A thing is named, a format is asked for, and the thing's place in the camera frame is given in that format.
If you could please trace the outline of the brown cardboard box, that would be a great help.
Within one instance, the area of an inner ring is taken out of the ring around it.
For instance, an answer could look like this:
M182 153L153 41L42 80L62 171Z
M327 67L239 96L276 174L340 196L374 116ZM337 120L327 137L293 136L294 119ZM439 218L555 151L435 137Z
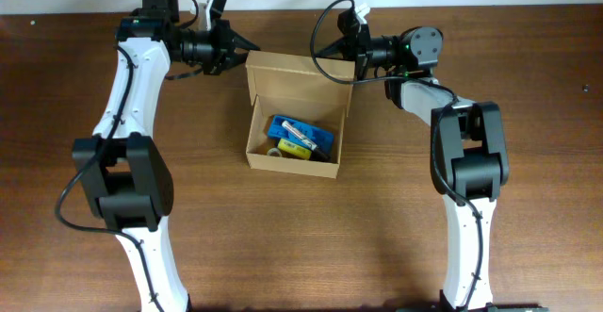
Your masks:
M352 86L327 79L309 57L251 51L246 61L253 115L246 146L251 168L303 175L337 177ZM294 156L269 156L277 144L269 137L276 115L310 123L334 134L328 162Z

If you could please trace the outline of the yellow highlighter pen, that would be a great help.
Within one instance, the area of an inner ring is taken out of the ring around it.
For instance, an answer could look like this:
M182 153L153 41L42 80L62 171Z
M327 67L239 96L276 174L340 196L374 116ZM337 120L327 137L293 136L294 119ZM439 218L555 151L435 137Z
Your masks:
M312 151L307 149L306 147L302 147L296 143L293 143L286 139L280 139L277 148L282 152L286 152L288 154L293 155L294 157L309 160L312 155Z

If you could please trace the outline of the black whiteboard marker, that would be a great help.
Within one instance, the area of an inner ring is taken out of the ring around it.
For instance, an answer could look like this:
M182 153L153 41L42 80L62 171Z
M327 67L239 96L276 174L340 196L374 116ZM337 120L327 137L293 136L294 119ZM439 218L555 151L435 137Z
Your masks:
M312 140L307 138L300 130L295 128L289 121L283 121L281 126L286 129L289 133L295 136L298 140L302 141L318 159L322 161L329 161L331 157L327 155L319 146Z

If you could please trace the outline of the yellow tape roll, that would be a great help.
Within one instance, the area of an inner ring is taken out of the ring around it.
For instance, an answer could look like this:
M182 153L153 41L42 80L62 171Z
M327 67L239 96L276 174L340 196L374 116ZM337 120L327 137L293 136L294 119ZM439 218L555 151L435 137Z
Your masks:
M282 157L282 152L278 148L271 148L267 151L268 156Z

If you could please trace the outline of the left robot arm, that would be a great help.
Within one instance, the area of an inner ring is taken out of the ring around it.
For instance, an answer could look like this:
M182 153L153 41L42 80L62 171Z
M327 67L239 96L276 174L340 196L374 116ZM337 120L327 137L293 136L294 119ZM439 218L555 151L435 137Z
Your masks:
M115 35L117 71L101 120L90 137L73 143L76 175L55 206L81 184L93 216L104 226L87 232L108 234L122 245L143 311L189 311L189 293L175 265L169 235L174 186L153 139L161 87L173 63L191 67L190 76L219 75L246 61L257 45L222 17L227 0L195 8L203 26L181 21L178 0L142 0L123 17Z

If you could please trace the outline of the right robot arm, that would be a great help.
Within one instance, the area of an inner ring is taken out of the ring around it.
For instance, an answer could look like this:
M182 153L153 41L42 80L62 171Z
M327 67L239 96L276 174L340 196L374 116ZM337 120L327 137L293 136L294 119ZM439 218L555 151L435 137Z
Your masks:
M397 36L374 37L366 11L341 12L342 36L312 59L340 55L354 64L353 84L369 82L367 71L383 70L386 97L431 129L430 172L442 194L448 224L448 268L441 291L445 311L490 311L489 243L497 198L506 184L509 161L499 106L474 102L434 77L443 33L418 26Z

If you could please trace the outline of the blue whiteboard duster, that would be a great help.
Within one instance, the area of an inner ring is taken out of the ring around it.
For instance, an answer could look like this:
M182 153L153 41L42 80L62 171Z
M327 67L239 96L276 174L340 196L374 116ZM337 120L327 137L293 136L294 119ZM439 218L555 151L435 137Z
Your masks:
M334 144L333 133L309 123L301 122L282 115L275 115L273 117L268 129L268 137L270 139L286 139L300 146L306 147L306 144L304 144L300 139L295 137L291 132L282 126L284 121L289 122L294 128L314 142L323 152L326 154L331 153Z

